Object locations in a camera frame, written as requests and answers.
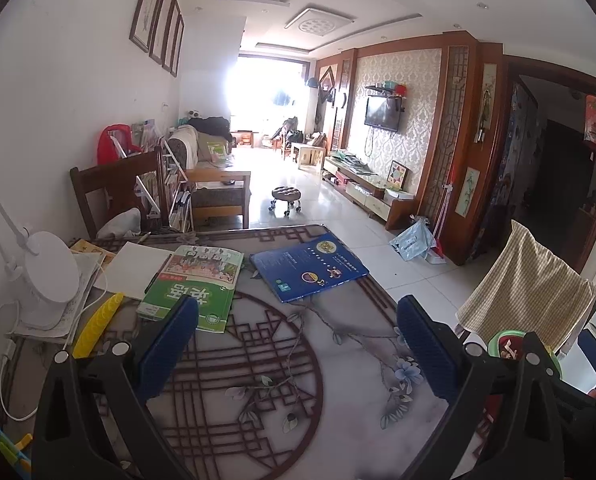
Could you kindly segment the wooden sofa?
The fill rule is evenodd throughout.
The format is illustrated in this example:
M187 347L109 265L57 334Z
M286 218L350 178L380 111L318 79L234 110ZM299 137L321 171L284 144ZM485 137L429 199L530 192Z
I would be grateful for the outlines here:
M189 118L169 136L191 192L191 218L196 226L232 217L240 218L243 229L250 226L251 171L236 168L234 142L224 117Z

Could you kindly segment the magazine rack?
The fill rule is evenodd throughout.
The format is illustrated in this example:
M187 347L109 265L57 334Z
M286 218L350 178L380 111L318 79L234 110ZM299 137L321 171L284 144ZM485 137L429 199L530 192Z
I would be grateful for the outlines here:
M180 233L194 230L191 213L191 188L183 167L174 156L167 140L160 138L161 179L150 170L136 178L135 193L140 200L149 226Z

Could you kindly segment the blue book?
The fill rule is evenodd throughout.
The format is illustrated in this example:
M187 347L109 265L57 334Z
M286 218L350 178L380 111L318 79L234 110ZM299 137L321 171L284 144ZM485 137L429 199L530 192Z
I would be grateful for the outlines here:
M250 258L277 299L289 304L369 274L362 261L334 234Z

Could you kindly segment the dark wooden chair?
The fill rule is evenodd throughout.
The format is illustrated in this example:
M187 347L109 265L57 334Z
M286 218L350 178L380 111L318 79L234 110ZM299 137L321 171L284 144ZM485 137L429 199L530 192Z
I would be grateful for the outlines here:
M159 208L156 221L147 219L145 209L138 205L138 196L134 191L136 179L144 174L149 174L149 172L153 172L156 176L157 206ZM110 200L108 220L115 218L121 212L138 208L138 212L141 214L142 228L146 230L155 228L156 231L162 231L170 226L161 148L89 169L80 170L78 167L74 167L70 169L69 177L74 194L76 194L86 233L89 234L91 240L98 238L97 233L100 226L97 226L94 219L88 195L98 191L104 191Z

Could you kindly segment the white paper sheet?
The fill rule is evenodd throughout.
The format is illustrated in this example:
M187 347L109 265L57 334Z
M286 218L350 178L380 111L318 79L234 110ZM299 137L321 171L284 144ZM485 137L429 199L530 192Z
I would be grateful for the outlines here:
M105 272L98 274L94 286L111 294L120 292L128 298L142 300L151 279L171 255L168 250L127 242Z

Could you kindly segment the checkered yellow cloth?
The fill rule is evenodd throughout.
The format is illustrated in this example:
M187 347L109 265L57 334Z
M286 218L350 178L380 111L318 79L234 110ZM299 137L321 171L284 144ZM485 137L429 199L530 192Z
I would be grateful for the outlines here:
M456 318L485 342L505 330L520 330L537 333L546 347L560 351L580 330L595 300L591 281L513 221L506 246Z

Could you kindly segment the small round wheeled stool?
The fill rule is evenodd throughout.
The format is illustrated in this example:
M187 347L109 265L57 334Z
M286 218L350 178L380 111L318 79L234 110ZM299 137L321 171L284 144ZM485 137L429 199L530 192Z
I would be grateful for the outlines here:
M272 190L272 199L269 205L269 211L274 212L279 202L286 204L284 217L288 218L293 212L300 212L302 193L293 186L277 186Z

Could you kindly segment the wooden TV cabinet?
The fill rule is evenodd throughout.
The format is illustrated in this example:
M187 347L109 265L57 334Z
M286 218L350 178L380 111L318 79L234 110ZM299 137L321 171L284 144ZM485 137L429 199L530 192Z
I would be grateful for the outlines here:
M323 162L323 180L381 220L388 231L407 228L418 211L416 196L404 190L408 177L409 168L396 160L392 160L385 178L340 157L327 156Z

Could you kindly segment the red plastic chair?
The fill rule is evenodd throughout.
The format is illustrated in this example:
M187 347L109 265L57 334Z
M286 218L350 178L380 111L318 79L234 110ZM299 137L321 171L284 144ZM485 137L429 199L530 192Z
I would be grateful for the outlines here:
M129 125L110 125L98 138L96 161L98 165L107 165L141 151L142 149L133 143L132 129Z

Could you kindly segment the wall television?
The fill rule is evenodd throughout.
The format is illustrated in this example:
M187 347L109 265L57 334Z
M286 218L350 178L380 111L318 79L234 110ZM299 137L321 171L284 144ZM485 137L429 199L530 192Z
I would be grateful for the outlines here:
M397 132L400 128L402 107L401 96L368 96L364 125Z

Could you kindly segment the green textbook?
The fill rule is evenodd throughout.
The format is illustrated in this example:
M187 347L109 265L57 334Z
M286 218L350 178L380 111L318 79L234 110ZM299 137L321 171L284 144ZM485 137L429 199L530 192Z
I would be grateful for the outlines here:
M148 287L136 313L160 321L181 298L190 296L198 304L197 330L224 333L243 259L243 253L233 249L179 246Z

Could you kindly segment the framed wall pictures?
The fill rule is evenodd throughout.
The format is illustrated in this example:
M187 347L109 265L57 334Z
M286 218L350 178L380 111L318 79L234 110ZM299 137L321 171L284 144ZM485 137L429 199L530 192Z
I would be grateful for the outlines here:
M185 32L177 0L138 0L129 39L172 77L179 73Z

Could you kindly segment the white desk lamp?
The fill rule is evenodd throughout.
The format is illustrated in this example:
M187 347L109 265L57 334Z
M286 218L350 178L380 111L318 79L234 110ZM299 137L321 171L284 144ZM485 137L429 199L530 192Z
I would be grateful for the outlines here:
M69 302L77 296L77 261L55 234L18 226L1 201L0 216L19 247L15 256L0 240L0 255L18 307L18 320L38 330L49 330L58 324Z

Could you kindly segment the yellow plastic ruler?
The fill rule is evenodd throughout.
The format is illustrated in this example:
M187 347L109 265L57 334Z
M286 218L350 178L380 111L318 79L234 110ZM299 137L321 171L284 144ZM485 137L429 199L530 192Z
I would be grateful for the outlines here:
M117 292L107 299L91 316L72 349L74 359L84 359L90 355L98 339L104 334L109 323L112 322L112 318L118 311L123 299L123 293Z

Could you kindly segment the red green trash bin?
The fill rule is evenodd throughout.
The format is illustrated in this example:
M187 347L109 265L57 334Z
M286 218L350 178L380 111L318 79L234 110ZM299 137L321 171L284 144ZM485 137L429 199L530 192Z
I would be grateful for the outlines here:
M561 366L552 348L544 344L547 359L543 360L533 351L524 351L524 338L526 333L522 330L501 330L486 344L486 350L493 358L526 362L533 368L542 367L549 377L560 377Z

